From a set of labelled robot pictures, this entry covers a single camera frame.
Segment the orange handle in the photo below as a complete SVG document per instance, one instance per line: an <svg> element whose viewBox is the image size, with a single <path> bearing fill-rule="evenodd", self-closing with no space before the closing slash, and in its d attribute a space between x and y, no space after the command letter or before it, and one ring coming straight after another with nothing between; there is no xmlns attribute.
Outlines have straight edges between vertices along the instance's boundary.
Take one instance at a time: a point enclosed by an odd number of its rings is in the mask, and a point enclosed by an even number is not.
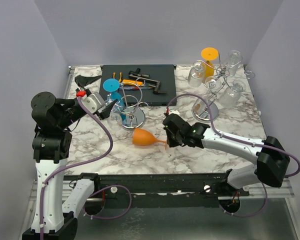
<svg viewBox="0 0 300 240"><path fill-rule="evenodd" d="M163 140L159 140L159 139L157 139L156 141L157 141L158 143L164 143L164 144L167 143L167 141L163 141Z"/></svg>
<svg viewBox="0 0 300 240"><path fill-rule="evenodd" d="M144 85L144 82L143 81L135 81L135 80L130 80L130 79L123 79L123 82L124 83L128 83L126 85L131 85L131 86L134 86L133 84L137 84L138 86L143 86Z"/></svg>
<svg viewBox="0 0 300 240"><path fill-rule="evenodd" d="M119 78L119 83L122 82L122 72L120 72L120 78Z"/></svg>

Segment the black tray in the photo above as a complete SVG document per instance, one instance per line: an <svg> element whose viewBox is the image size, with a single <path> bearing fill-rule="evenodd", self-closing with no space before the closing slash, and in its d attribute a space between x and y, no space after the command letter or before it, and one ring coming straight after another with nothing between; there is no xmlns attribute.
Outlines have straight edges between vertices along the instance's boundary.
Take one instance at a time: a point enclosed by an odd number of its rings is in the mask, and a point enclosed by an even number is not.
<svg viewBox="0 0 300 240"><path fill-rule="evenodd" d="M149 106L166 106L176 94L176 80L175 80L175 65L162 64L162 65L104 65L102 66L102 78L99 93L101 97L106 100L107 91L103 89L104 81L113 78L113 73L116 73L115 79L119 80L120 72L122 73L122 79L129 79L129 71L136 71L140 68L140 74L149 74L150 79L161 82L160 91L166 91L167 94L153 94L152 89L143 89L142 102L146 102ZM138 100L140 99L140 91L126 91L126 95L133 95ZM127 97L128 105L131 106L136 103L133 97Z"/></svg>

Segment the screwdriver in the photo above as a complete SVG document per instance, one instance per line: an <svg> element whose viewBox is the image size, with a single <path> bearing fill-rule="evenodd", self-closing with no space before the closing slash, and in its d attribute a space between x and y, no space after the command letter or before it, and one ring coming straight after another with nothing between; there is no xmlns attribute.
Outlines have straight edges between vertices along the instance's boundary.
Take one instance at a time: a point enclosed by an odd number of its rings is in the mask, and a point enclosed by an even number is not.
<svg viewBox="0 0 300 240"><path fill-rule="evenodd" d="M140 89L153 89L153 87L140 87ZM139 88L137 86L125 86L124 90L136 91L139 90Z"/></svg>

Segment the black bracket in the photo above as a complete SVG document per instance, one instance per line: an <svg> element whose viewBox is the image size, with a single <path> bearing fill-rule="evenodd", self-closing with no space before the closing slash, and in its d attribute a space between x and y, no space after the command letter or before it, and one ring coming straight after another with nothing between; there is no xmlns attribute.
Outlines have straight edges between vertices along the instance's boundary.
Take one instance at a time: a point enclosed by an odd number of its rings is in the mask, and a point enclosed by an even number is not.
<svg viewBox="0 0 300 240"><path fill-rule="evenodd" d="M204 132L210 128L208 124L201 122L196 122L191 126L179 115L174 113L169 114L163 120L163 125L163 129L166 131L167 144L170 148L189 146L203 149L202 139L204 138Z"/></svg>
<svg viewBox="0 0 300 240"><path fill-rule="evenodd" d="M102 76L82 76L78 75L74 78L75 83L80 87L84 88L94 82L98 81Z"/></svg>
<svg viewBox="0 0 300 240"><path fill-rule="evenodd" d="M268 136L264 145L284 150L278 139ZM263 147L256 161L258 179L274 188L280 188L285 178L290 158L278 151Z"/></svg>
<svg viewBox="0 0 300 240"><path fill-rule="evenodd" d="M107 119L108 117L110 117L110 113L112 108L114 107L114 105L116 104L116 102L118 101L118 99L113 100L111 103L109 103L109 105L107 105L101 112L96 112L96 115L101 119Z"/></svg>
<svg viewBox="0 0 300 240"><path fill-rule="evenodd" d="M44 240L74 240L78 230L78 219L74 218L74 212L71 211L64 216L64 225L59 231L50 231L45 233ZM34 230L29 228L22 234L22 240L40 240L40 234L35 233Z"/></svg>
<svg viewBox="0 0 300 240"><path fill-rule="evenodd" d="M37 127L32 142L33 158L37 163L44 159L53 160L57 164L69 157L71 139L72 134L67 130L44 132Z"/></svg>

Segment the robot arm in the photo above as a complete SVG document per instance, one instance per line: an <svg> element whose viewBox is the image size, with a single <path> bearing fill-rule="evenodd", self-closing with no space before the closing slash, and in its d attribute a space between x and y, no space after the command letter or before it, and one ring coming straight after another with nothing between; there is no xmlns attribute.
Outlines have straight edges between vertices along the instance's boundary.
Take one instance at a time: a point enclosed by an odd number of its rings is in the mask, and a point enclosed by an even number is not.
<svg viewBox="0 0 300 240"><path fill-rule="evenodd" d="M97 114L103 119L109 116L116 101L105 106L105 101L99 93L91 93L88 89L77 90L77 95L86 95L82 104L92 114ZM74 239L69 229L76 229L77 217L87 198L99 190L97 174L90 176L85 173L79 177L75 189L68 199L62 204L64 171L56 174L45 186L44 199L41 199L42 184L48 176L68 163L69 148L72 135L69 126L86 115L79 106L77 98L58 99L50 92L38 93L31 101L32 118L36 121L35 137L32 148L33 158L37 170L37 201L34 219L31 228L26 231L22 239L37 239L42 226L40 225L40 202L43 201L44 233L51 239Z"/></svg>
<svg viewBox="0 0 300 240"><path fill-rule="evenodd" d="M170 114L163 121L167 134L167 143L170 147L189 146L220 150L248 160L252 164L240 169L229 169L226 172L224 184L234 189L262 182L271 187L279 188L284 180L290 159L277 151L251 146L226 139L216 134L209 125L196 122L190 125L177 114ZM269 145L283 150L275 137L268 136L266 140L250 139L225 133L236 139L245 140L254 144Z"/></svg>

